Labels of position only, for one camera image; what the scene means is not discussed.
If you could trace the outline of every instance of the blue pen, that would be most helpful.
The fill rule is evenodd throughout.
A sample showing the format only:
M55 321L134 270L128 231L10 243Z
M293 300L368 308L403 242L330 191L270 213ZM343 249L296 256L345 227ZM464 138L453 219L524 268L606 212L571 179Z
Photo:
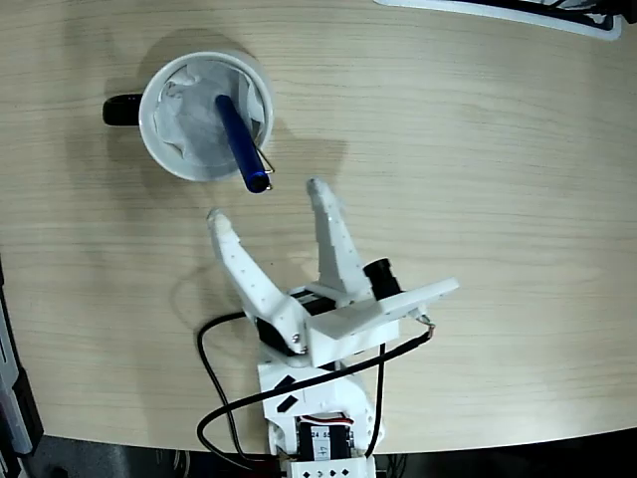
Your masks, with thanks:
M239 170L250 192L263 192L270 186L270 177L263 167L252 136L237 113L232 99L219 95L215 105L228 134L230 149L239 165Z

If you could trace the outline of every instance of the floor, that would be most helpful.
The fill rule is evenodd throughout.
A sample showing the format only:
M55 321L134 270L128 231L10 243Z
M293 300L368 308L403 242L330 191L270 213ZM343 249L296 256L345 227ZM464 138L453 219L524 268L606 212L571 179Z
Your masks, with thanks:
M633 476L634 472L627 470L634 468L632 443L636 438L637 429L630 429L505 448L418 453L406 457L394 455L391 458L379 455L376 462L379 476L383 478L561 478L583 473L588 476ZM188 456L190 478L251 476L228 469L208 453L190 453ZM401 474L405 459L406 466ZM31 478L182 478L186 454L180 452L175 456L170 450L45 436L27 464Z

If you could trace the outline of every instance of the white object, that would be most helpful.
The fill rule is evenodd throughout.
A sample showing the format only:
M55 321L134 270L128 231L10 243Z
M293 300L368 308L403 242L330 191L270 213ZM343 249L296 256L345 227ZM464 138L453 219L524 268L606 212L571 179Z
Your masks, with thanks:
M214 171L216 179L238 170L215 105L220 95L232 99L257 137L265 117L261 98L250 77L225 62L198 60L178 70L164 85L154 113L159 137L176 146L185 161Z
M215 255L239 294L246 316L260 332L266 325L269 338L262 336L258 365L261 391L326 375L329 371L320 367L328 363L336 369L345 367L341 359L397 339L400 319L423 321L429 304L459 287L455 279L447 279L377 301L341 216L340 201L317 178L308 181L308 194L316 217L320 275L316 282L288 294L281 292L243 249L223 213L213 209L208 215ZM325 308L330 300L333 310L312 309L312 304L318 303ZM364 456L373 434L375 407L359 376L346 375L276 396L265 400L263 408L269 422L270 451L273 455L286 453L289 477L375 476L373 458ZM307 415L335 413L353 420L348 422L352 458L331 459L330 454L315 450L315 461L293 461L290 456L299 451L300 422L312 422ZM314 418L315 425L327 426ZM381 424L377 441L384 436ZM317 447L323 450L325 444L317 442Z
M311 366L294 367L285 364L276 353L263 347L262 357L258 365L259 385L261 391L271 390L287 376L301 381L329 372ZM297 401L287 410L278 411L277 407L292 396ZM269 444L273 455L283 450L288 455L298 452L298 418L303 415L342 412L353 420L350 431L353 444L357 450L366 450L369 446L376 418L375 408L365 392L362 380L358 375L349 375L338 380L328 381L290 395L277 396L263 402L263 411L269 421ZM378 442L385 436L384 425L381 424Z
M199 61L223 62L250 78L256 88L256 94L261 99L264 112L263 128L255 138L255 144L259 148L265 147L272 134L274 98L270 80L263 67L250 55L238 51L196 52L184 55L165 65L152 77L139 105L139 130L146 149L157 163L176 176L191 181L211 181L218 178L218 171L203 164L184 160L177 147L159 137L154 120L154 113L166 83L186 65Z
M330 461L291 461L286 462L289 478L359 478L376 476L376 464L373 457L365 459L348 458Z
M381 5L396 7L413 7L428 10L437 10L440 12L456 12L478 15L481 17L499 18L502 20L511 20L514 22L528 23L531 25L539 25L542 27L554 28L565 32L577 33L589 37L599 38L601 40L617 40L621 35L622 20L616 16L613 18L613 27L608 30L589 27L575 22L569 22L559 18L546 17L534 13L521 12L509 8L492 7L490 5L481 5L479 3L457 2L454 0L374 0ZM590 15L591 18L601 18L600 15Z

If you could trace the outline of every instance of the wooden table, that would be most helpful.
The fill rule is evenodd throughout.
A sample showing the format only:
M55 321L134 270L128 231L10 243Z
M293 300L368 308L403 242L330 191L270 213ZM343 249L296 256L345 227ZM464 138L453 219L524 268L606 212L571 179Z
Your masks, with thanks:
M206 213L282 288L305 283L311 175L365 261L389 256L405 288L462 283L436 340L388 367L379 451L637 425L636 29L604 43L371 0L5 0L0 45L0 253L49 434L200 448L219 401L193 331L239 305ZM102 124L108 96L229 46L278 95L272 193L180 180ZM257 390L256 343L247 324L209 340L231 397ZM260 407L238 422L263 450ZM229 448L225 420L210 436Z

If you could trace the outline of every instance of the mug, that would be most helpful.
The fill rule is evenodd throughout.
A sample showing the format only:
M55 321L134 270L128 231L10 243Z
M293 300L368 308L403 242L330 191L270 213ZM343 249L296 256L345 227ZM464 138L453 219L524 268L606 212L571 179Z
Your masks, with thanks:
M234 50L195 52L171 61L155 73L143 94L119 95L106 100L102 117L106 124L112 126L139 126L146 149L168 172L191 181L213 181L223 179L228 175L227 171L225 175L220 175L214 166L203 166L184 160L176 146L159 138L153 117L161 91L170 77L188 63L200 60L227 63L252 80L261 97L265 119L261 130L253 140L258 149L265 147L272 135L275 122L272 84L263 67L254 58Z

